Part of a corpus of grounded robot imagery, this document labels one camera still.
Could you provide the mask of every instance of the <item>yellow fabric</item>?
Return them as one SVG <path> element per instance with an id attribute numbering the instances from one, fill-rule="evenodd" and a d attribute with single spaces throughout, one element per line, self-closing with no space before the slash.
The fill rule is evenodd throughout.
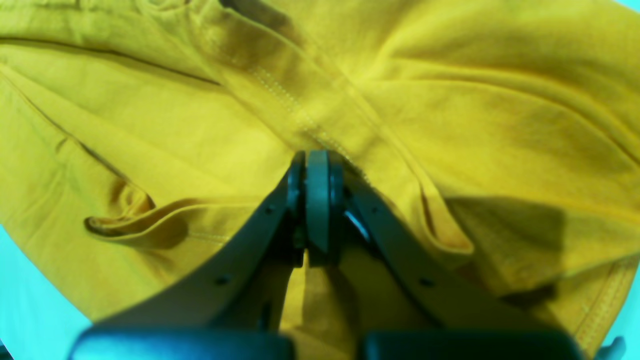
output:
<path id="1" fill-rule="evenodd" d="M 99 321 L 162 291 L 295 151 L 331 149 L 439 261 L 594 356 L 640 254 L 640 15 L 222 3 L 0 0 L 0 223 L 64 296 Z M 353 352 L 338 292 L 294 272 L 301 359 Z"/>

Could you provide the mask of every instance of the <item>screw hole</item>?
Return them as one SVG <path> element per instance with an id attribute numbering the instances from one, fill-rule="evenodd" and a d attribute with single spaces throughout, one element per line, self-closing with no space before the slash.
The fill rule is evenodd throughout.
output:
<path id="1" fill-rule="evenodd" d="M 426 277 L 421 277 L 420 285 L 424 286 L 425 288 L 432 288 L 435 284 L 433 283 L 433 281 L 427 279 Z"/>
<path id="2" fill-rule="evenodd" d="M 231 281 L 231 275 L 225 274 L 216 279 L 216 285 L 226 285 Z"/>

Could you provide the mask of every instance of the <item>yellow t-shirt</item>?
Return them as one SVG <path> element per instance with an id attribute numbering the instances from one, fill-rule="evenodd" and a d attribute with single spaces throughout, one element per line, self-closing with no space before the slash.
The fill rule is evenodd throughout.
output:
<path id="1" fill-rule="evenodd" d="M 331 149 L 439 261 L 593 357 L 640 254 L 638 44 L 610 0 L 3 0 L 0 223 L 99 321 Z M 338 291 L 294 272 L 302 360 L 351 355 Z"/>

